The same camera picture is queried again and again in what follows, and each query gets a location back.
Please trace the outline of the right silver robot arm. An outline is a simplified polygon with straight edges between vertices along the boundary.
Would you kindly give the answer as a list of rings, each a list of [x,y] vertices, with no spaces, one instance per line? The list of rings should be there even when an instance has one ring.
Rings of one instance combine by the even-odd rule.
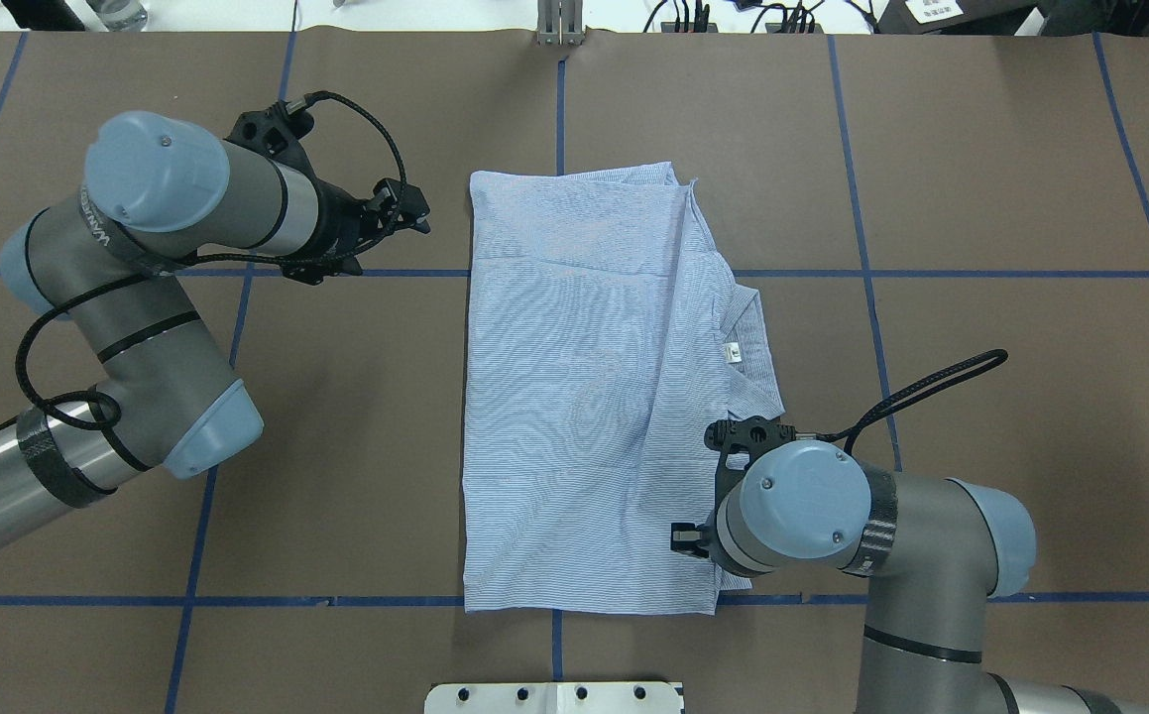
[[[707,425],[718,453],[704,523],[672,548],[738,577],[831,566],[867,582],[859,713],[1146,713],[1090,688],[986,670],[992,597],[1021,591],[1035,525],[1012,494],[864,465],[819,435],[764,417]]]

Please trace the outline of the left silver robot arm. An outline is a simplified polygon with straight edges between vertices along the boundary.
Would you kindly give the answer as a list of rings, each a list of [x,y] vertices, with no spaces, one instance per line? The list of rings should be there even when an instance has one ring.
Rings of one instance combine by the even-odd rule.
[[[84,510],[154,467],[206,473],[263,420],[179,281],[219,262],[273,266],[316,286],[358,276],[390,235],[427,232],[427,198],[398,175],[356,197],[303,148],[315,91],[242,113],[230,135],[148,110],[118,114],[86,149],[74,195],[0,249],[0,276],[36,313],[15,352],[26,409],[0,424],[0,548]]]

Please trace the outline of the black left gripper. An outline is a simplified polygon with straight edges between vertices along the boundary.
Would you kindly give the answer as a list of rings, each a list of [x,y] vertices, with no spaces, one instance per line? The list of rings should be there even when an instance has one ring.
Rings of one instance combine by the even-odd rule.
[[[423,190],[407,176],[401,149],[390,130],[362,105],[340,99],[379,132],[396,163],[398,175],[356,197],[318,177],[303,147],[314,130],[315,99],[275,101],[262,110],[240,114],[230,144],[250,151],[272,166],[282,187],[280,212],[267,238],[240,249],[253,264],[272,266],[285,279],[316,286],[327,277],[358,277],[358,258],[399,231],[427,235],[430,207]]]

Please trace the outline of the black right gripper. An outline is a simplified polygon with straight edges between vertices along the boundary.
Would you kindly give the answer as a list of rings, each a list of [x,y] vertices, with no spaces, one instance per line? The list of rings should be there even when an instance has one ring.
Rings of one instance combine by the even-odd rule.
[[[764,453],[796,442],[797,429],[779,420],[751,416],[724,417],[705,427],[705,447],[718,452],[714,478],[714,510],[701,525],[672,524],[672,552],[687,556],[710,556],[716,531],[716,514],[728,493],[745,479],[751,465]]]

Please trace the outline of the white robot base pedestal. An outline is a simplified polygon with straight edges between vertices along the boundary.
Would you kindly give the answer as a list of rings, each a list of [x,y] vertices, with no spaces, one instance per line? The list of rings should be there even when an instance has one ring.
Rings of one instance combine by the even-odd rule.
[[[684,713],[683,685],[665,681],[444,683],[424,713]]]

